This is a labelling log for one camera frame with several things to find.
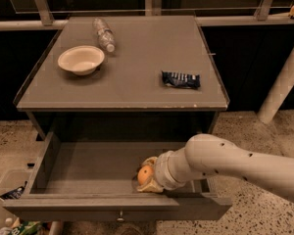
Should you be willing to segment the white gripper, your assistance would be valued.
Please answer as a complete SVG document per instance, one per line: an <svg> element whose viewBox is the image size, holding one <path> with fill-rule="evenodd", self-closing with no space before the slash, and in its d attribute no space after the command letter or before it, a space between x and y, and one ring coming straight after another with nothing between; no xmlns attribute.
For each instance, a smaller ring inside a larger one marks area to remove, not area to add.
<svg viewBox="0 0 294 235"><path fill-rule="evenodd" d="M165 190L177 189L179 184L172 177L169 170L169 158L172 152L162 153L158 158L147 158L141 166L154 166L154 178L148 178L143 184L136 187L141 193L162 193Z"/></svg>

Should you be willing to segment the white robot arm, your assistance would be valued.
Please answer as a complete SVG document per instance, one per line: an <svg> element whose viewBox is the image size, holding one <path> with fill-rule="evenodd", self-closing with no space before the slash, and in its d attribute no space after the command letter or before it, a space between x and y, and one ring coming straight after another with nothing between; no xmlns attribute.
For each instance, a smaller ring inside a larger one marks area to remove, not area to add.
<svg viewBox="0 0 294 235"><path fill-rule="evenodd" d="M137 190L172 191L216 175L239 178L294 204L294 158L247 151L211 134L197 134L177 151L146 159Z"/></svg>

